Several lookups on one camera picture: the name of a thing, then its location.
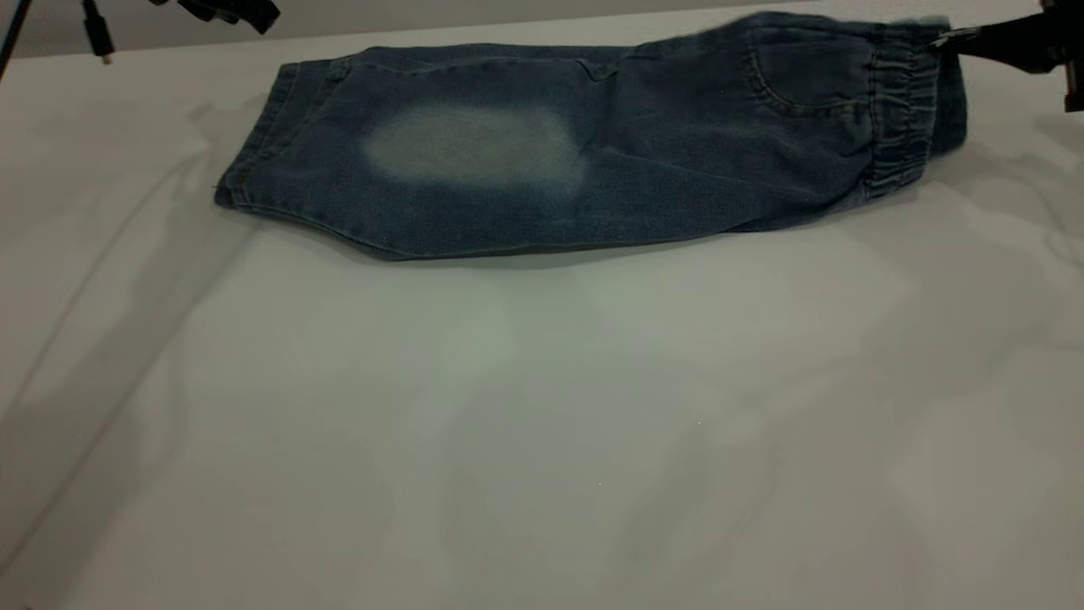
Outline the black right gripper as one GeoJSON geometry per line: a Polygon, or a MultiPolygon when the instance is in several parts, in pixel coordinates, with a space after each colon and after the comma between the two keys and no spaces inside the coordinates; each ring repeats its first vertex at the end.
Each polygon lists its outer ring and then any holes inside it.
{"type": "MultiPolygon", "coordinates": [[[[1083,1],[1040,1],[1043,12],[1060,28],[1064,47],[1064,112],[1083,111],[1083,1]]],[[[991,25],[950,30],[934,40],[940,53],[991,59],[1027,74],[1051,70],[1050,23],[1031,15],[991,25]]]]}

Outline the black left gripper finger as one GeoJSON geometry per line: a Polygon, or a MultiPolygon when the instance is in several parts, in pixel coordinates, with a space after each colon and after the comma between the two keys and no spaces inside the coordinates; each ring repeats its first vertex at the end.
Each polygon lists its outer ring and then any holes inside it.
{"type": "Polygon", "coordinates": [[[185,9],[195,20],[202,22],[224,22],[236,25],[247,23],[251,29],[266,35],[274,27],[281,11],[274,1],[175,1],[175,4],[185,9]]]}

